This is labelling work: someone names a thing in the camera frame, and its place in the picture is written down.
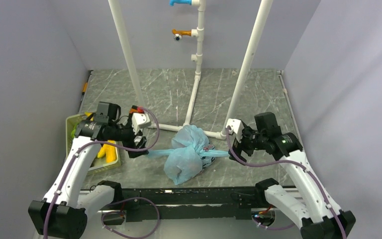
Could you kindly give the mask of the light blue plastic bag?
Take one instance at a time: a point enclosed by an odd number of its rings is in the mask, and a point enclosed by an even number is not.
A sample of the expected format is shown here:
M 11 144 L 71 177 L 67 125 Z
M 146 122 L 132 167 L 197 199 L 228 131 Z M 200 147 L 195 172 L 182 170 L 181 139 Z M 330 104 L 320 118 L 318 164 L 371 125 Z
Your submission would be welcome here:
M 216 150 L 201 128 L 185 125 L 172 138 L 170 149 L 151 150 L 148 156 L 167 156 L 164 172 L 175 185 L 180 185 L 209 167 L 216 158 L 229 154 Z

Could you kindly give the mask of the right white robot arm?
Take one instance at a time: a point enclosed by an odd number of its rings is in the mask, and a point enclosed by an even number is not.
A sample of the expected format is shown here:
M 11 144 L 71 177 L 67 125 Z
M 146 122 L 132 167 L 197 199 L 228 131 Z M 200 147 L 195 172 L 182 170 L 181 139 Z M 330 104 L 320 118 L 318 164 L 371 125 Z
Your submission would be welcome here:
M 240 119 L 228 119 L 225 130 L 231 159 L 249 167 L 280 165 L 289 175 L 302 200 L 288 193 L 273 178 L 255 186 L 257 205 L 272 205 L 298 227 L 304 239 L 345 239 L 356 218 L 330 196 L 313 171 L 295 134 L 283 133 L 274 113 L 254 116 L 252 129 Z

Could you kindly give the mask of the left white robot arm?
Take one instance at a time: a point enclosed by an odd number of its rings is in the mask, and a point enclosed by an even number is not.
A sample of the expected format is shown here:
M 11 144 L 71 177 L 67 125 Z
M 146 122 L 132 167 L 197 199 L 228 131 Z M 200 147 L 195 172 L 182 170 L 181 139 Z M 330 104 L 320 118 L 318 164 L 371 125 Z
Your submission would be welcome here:
M 132 158 L 148 152 L 141 130 L 151 124 L 148 113 L 132 106 L 125 124 L 119 123 L 121 118 L 119 105 L 100 102 L 95 113 L 77 124 L 71 149 L 55 182 L 40 201 L 33 200 L 28 208 L 36 231 L 45 239 L 79 239 L 90 217 L 100 209 L 122 205 L 121 184 L 107 180 L 80 198 L 83 182 L 103 145 L 122 142 Z

